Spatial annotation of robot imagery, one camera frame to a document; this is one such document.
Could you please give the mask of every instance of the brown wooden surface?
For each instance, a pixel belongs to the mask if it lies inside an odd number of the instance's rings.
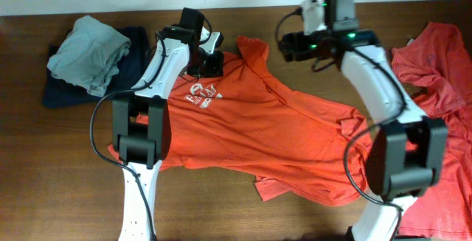
[[[238,35],[262,38],[272,50],[271,73],[288,87],[358,107],[353,87],[335,69],[309,72],[312,61],[285,63],[275,49],[276,23],[292,7],[203,10],[237,52]],[[427,21],[459,26],[472,46],[472,2],[429,1],[359,4],[362,27],[374,29],[386,48],[403,46]],[[178,22],[180,11],[93,13],[113,27],[153,32]],[[59,44],[83,14],[0,18],[0,240],[116,240],[122,225],[122,171],[91,151],[93,104],[46,109],[41,105],[47,50]],[[289,19],[282,33],[301,30]],[[97,117],[100,149],[111,142],[111,107]],[[173,168],[159,175],[156,205],[163,240],[294,240],[305,234],[343,234],[364,208],[358,200],[330,208],[295,194],[263,203],[249,174],[211,168]]]

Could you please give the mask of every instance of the wrinkled fabric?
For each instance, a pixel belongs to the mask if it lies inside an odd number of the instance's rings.
[[[172,142],[161,169],[222,167],[254,174],[263,200],[288,191],[328,206],[358,198],[342,158],[351,137],[366,127],[365,117],[283,85],[268,72],[267,43],[239,37],[237,46],[241,56],[224,55],[223,77],[177,79],[168,100]],[[370,145],[364,136],[349,158],[363,190]]]
[[[392,54],[398,79],[427,89],[415,102],[448,126],[440,182],[406,211],[399,232],[472,239],[472,62],[461,32],[451,24],[430,23]]]
[[[102,97],[113,75],[118,74],[118,61],[129,53],[130,45],[129,38],[87,15],[76,20],[47,68],[54,78]]]

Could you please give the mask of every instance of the black bracket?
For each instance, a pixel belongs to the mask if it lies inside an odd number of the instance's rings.
[[[204,26],[205,16],[198,10],[184,8],[178,24],[165,27],[161,31],[163,38],[172,38],[188,44],[190,60],[187,66],[187,74],[193,77],[221,77],[223,76],[224,54],[214,51],[213,54],[205,52],[200,47],[201,30]],[[223,43],[223,35],[220,34],[215,48]]]
[[[131,121],[138,113],[148,114],[148,125]],[[169,153],[171,138],[167,100],[132,94],[113,99],[113,148],[124,164],[136,162],[153,169]]]
[[[448,129],[442,119],[381,125],[366,163],[367,183],[384,201],[401,195],[422,196],[437,184],[443,165]],[[406,151],[410,141],[416,149]]]

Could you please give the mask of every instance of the red t-shirt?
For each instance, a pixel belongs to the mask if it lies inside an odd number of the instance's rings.
[[[241,56],[225,53],[223,77],[176,81],[168,100],[173,136],[162,169],[251,173],[263,200],[287,191],[328,206],[355,200],[342,154],[350,137],[366,127],[364,116],[283,85],[268,72],[267,43],[239,37],[237,45]],[[362,189],[370,144],[365,136],[350,154],[351,173]]]
[[[472,239],[472,62],[462,35],[454,25],[430,23],[392,53],[399,80],[427,88],[415,101],[449,131],[440,182],[406,211],[400,234]]]

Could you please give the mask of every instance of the clothing pile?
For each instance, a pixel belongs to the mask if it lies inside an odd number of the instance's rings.
[[[60,47],[49,47],[44,106],[97,102],[131,88],[148,64],[147,39],[143,27],[115,30],[90,16],[79,18]]]

